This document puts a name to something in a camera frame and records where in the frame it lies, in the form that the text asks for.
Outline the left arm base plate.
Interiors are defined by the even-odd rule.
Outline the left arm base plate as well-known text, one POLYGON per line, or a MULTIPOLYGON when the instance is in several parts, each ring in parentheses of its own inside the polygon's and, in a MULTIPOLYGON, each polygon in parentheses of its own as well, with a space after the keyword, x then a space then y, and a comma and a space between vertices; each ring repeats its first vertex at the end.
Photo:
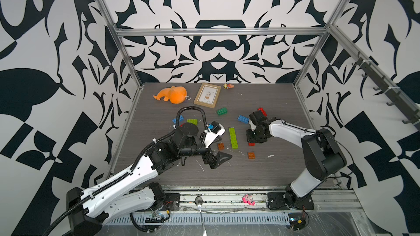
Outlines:
POLYGON ((177 211, 180 204, 180 194, 179 193, 166 193, 165 199, 157 204, 156 211, 167 211, 170 212, 177 211))

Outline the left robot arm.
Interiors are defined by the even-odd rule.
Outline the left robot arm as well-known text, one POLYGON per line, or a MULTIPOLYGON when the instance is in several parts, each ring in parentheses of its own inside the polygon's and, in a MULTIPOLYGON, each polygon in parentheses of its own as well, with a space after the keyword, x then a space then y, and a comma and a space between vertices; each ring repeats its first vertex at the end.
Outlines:
POLYGON ((224 133, 222 124, 207 123, 203 109, 196 106, 181 108, 172 131, 149 143, 132 165, 91 188, 76 187, 68 191, 67 210, 52 222, 44 235, 50 235, 61 221, 68 219, 68 235, 94 236, 117 217, 138 210, 160 209, 166 195, 157 182, 151 182, 139 192, 132 190, 178 162, 184 165, 187 157, 201 156, 204 164, 218 168, 232 158, 211 149, 211 144, 220 141, 224 133))

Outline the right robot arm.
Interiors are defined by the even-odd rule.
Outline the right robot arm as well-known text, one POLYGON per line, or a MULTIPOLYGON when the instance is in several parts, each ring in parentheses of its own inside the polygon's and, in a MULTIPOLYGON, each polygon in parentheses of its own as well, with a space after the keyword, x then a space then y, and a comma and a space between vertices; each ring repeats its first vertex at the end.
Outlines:
POLYGON ((247 142, 264 143, 269 138, 281 138, 303 150, 305 169, 289 184, 281 200, 269 200, 269 208, 297 208, 309 199, 311 192, 333 174, 347 166, 339 143, 327 129, 303 128, 283 119, 268 119, 260 110, 249 115, 247 142))

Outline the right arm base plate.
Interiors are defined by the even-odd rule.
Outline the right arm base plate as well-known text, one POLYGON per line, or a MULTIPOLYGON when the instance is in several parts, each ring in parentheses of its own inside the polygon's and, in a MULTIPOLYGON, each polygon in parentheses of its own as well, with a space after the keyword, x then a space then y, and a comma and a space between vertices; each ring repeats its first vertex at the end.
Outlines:
POLYGON ((314 210, 312 195, 299 198, 291 192, 270 192, 267 194, 270 210, 314 210))

